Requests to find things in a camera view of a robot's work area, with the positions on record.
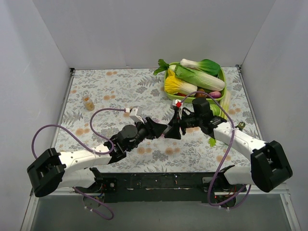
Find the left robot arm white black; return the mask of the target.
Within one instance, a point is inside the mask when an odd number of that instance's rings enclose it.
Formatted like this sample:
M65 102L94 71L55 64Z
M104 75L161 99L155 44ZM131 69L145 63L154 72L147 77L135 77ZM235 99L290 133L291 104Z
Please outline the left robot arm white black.
M126 158L144 139L157 139L168 128L146 117L145 122L126 125L111 139L94 148L74 152L58 152L49 148L27 168L36 197L44 197L58 188L81 187L91 192L102 188L102 180L93 173L93 166L108 165Z

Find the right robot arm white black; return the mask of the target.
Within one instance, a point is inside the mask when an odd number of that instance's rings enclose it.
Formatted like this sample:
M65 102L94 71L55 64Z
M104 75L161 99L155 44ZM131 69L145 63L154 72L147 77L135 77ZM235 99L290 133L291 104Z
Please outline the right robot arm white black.
M268 193L292 177L293 171L280 143L258 140L233 128L226 119L213 114L205 98L195 98L192 104L193 111L189 111L180 100L173 100L174 115L164 137L179 140L188 128L199 127L204 134L246 157L250 166L227 167L219 172L221 190L229 191L235 184L251 184Z

